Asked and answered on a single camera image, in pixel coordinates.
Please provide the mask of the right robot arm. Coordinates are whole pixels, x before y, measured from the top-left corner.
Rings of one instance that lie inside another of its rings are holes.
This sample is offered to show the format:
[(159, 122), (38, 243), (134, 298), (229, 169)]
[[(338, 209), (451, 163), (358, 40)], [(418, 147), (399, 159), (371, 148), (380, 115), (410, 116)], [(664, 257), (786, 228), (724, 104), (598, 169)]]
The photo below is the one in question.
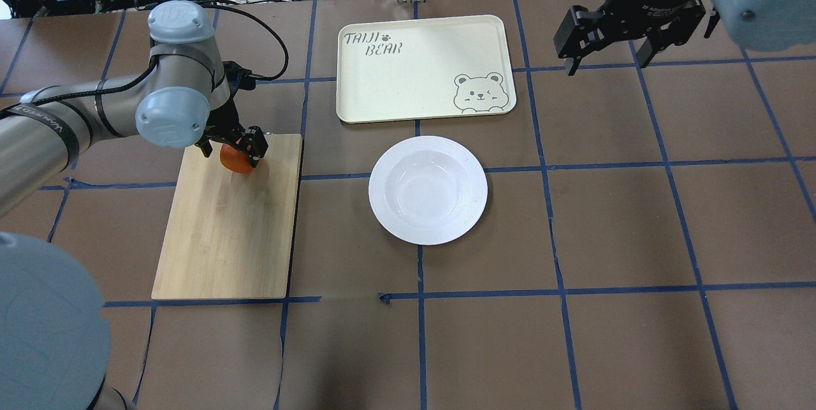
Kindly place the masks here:
[(589, 54), (615, 42), (642, 40), (636, 61), (647, 67), (658, 53), (690, 40), (705, 15), (705, 37), (723, 24), (734, 43), (754, 52), (811, 45), (815, 0), (604, 0), (590, 11), (569, 8), (553, 43), (574, 75)]

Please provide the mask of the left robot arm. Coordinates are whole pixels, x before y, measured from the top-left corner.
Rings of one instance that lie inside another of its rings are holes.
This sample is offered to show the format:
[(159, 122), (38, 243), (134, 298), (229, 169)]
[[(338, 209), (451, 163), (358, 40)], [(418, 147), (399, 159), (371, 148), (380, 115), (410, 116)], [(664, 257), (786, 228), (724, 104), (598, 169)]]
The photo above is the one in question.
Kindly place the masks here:
[(222, 61), (204, 7), (167, 1), (152, 9), (147, 24), (149, 63), (142, 73), (44, 87), (3, 108), (3, 214), (105, 140), (141, 136), (160, 147), (195, 146), (205, 156), (218, 142), (251, 166), (265, 157), (265, 134), (242, 125), (234, 102), (237, 91), (254, 89), (256, 79)]

